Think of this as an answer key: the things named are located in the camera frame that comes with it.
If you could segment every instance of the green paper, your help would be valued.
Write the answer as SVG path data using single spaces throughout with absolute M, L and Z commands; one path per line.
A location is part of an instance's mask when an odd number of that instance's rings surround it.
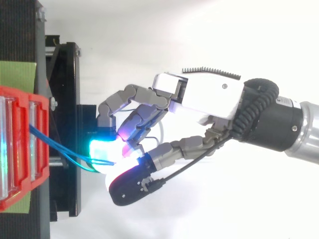
M 31 192 L 28 192 L 20 201 L 13 204 L 2 213 L 29 213 Z
M 36 63 L 0 61 L 0 85 L 33 93 Z
M 33 93 L 36 63 L 0 61 L 0 85 Z M 3 213 L 29 213 L 31 192 Z

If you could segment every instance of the black cable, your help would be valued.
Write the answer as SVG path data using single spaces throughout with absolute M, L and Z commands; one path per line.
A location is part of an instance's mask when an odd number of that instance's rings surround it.
M 161 182 L 164 184 L 166 183 L 168 180 L 172 179 L 173 177 L 177 176 L 178 174 L 184 172 L 186 169 L 190 168 L 191 166 L 193 166 L 195 163 L 197 163 L 198 161 L 202 160 L 204 157 L 206 157 L 207 155 L 209 155 L 212 151 L 216 150 L 217 148 L 219 148 L 220 146 L 222 146 L 224 143 L 226 143 L 227 141 L 231 140 L 233 137 L 229 136 L 225 139 L 223 139 L 222 141 L 214 144 L 213 146 L 211 146 L 209 149 L 206 150 L 206 152 L 204 152 L 202 155 L 198 156 L 197 158 L 195 158 L 193 161 L 191 161 L 189 164 L 185 165 L 184 167 L 182 167 L 181 169 L 177 170 L 176 172 L 172 173 L 171 175 L 169 175 L 168 177 L 164 178 Z
M 246 81 L 245 86 L 260 91 L 259 97 L 245 108 L 234 120 L 230 135 L 235 139 L 243 139 L 245 133 L 251 128 L 252 123 L 260 114 L 269 107 L 278 97 L 278 86 L 266 79 L 252 79 Z

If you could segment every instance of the silver metal cylinder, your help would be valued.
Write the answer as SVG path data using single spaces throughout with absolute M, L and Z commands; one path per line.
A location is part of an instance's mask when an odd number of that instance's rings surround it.
M 301 104 L 304 118 L 301 131 L 286 155 L 319 164 L 319 106 L 309 102 Z

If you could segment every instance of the coiled black cable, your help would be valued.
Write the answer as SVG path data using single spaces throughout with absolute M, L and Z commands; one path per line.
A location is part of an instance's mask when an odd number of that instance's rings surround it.
M 250 129 L 253 121 L 262 111 L 270 106 L 279 95 L 278 86 L 266 79 L 252 79 L 244 83 L 246 87 L 260 91 L 260 96 L 248 105 L 234 120 L 230 135 L 237 140 L 242 140 L 245 133 Z

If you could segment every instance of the screw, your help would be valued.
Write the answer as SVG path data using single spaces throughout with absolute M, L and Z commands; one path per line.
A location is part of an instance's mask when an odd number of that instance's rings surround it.
M 36 17 L 38 20 L 42 21 L 42 22 L 46 22 L 46 19 L 45 19 L 45 9 L 44 7 L 40 7 L 38 9 L 38 11 L 36 12 Z
M 76 56 L 77 56 L 77 57 L 81 57 L 81 56 L 82 56 L 82 50 L 81 50 L 81 48 L 78 48 L 75 53 L 76 53 Z
M 54 97 L 51 97 L 50 98 L 50 108 L 51 108 L 51 110 L 54 111 L 55 107 L 57 107 L 57 106 L 58 106 L 58 102 L 55 101 Z

